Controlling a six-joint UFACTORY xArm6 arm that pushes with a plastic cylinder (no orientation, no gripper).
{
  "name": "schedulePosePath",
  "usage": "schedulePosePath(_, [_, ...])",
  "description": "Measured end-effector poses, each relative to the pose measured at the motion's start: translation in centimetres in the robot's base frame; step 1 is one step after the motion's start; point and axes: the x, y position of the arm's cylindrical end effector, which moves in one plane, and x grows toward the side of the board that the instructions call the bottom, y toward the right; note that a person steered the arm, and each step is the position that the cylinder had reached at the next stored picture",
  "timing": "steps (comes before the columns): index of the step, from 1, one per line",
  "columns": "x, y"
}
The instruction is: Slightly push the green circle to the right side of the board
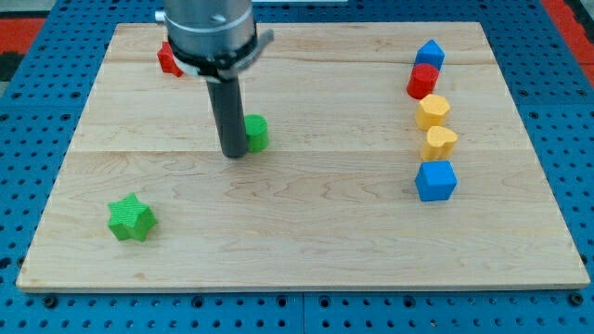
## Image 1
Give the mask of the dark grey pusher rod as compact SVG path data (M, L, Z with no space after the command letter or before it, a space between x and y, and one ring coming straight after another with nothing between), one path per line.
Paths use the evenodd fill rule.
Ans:
M248 151L239 80L208 80L207 88L222 153L227 158L243 157Z

